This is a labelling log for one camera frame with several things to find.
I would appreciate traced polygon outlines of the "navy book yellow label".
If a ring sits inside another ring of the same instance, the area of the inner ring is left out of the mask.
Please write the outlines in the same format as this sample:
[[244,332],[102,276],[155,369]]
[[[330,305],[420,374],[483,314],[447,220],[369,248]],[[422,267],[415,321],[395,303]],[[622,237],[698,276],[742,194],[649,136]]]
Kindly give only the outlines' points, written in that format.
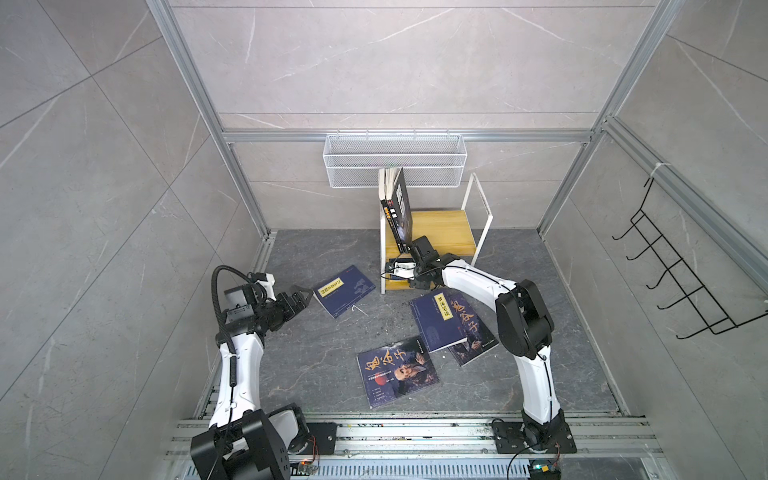
[[314,297],[333,318],[375,290],[374,283],[357,266],[351,265],[313,289]]

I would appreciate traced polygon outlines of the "black wolf book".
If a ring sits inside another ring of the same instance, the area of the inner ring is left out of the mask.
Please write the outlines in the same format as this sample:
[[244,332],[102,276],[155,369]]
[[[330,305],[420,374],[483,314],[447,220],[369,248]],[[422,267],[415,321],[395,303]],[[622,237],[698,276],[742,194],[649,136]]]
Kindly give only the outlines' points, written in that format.
[[401,253],[406,253],[412,242],[413,221],[405,171],[402,167],[396,167],[392,168],[392,174],[394,183],[392,207],[399,233],[397,246]]

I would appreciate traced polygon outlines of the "purple Guiguzi book front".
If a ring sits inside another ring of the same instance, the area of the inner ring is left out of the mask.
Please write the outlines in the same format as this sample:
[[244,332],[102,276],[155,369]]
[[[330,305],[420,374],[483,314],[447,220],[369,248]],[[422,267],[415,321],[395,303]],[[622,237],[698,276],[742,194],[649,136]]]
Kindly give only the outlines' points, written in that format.
[[358,353],[357,363],[371,409],[439,383],[420,336]]

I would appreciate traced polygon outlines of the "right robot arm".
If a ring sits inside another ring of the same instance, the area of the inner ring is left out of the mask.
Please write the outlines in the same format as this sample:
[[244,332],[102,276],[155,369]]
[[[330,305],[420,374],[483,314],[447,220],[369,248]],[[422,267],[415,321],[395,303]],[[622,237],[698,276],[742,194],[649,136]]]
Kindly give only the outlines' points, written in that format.
[[554,322],[536,284],[486,273],[460,257],[441,255],[427,237],[410,247],[415,262],[408,279],[414,288],[444,286],[467,294],[496,313],[500,343],[518,367],[523,392],[521,435],[534,451],[545,451],[567,426],[551,372]]

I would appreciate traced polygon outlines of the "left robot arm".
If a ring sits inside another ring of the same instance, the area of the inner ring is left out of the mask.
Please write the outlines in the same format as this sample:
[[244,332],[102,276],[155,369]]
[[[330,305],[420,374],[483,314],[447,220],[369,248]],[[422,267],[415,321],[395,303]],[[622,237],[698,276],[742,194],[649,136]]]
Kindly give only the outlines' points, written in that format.
[[260,403],[260,364],[265,336],[279,330],[308,306],[299,288],[276,294],[270,275],[224,292],[216,303],[221,354],[219,396],[209,427],[191,440],[190,454],[201,479],[288,479],[289,455],[309,437],[294,403],[271,413]]

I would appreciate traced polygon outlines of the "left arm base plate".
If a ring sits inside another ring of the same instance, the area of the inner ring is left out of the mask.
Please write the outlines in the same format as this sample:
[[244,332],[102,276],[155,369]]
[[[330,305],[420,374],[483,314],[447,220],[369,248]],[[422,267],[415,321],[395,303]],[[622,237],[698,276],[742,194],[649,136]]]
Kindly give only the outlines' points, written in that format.
[[299,427],[291,441],[289,452],[300,455],[333,455],[337,442],[338,425],[333,422],[310,422]]

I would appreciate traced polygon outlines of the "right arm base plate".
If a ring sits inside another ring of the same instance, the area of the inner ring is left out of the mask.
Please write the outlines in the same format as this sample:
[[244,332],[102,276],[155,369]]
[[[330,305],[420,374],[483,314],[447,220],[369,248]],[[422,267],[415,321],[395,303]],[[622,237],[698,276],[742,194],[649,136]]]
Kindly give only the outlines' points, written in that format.
[[577,446],[567,423],[560,422],[551,427],[535,422],[502,421],[490,423],[492,437],[499,454],[524,452],[546,454],[574,454]]

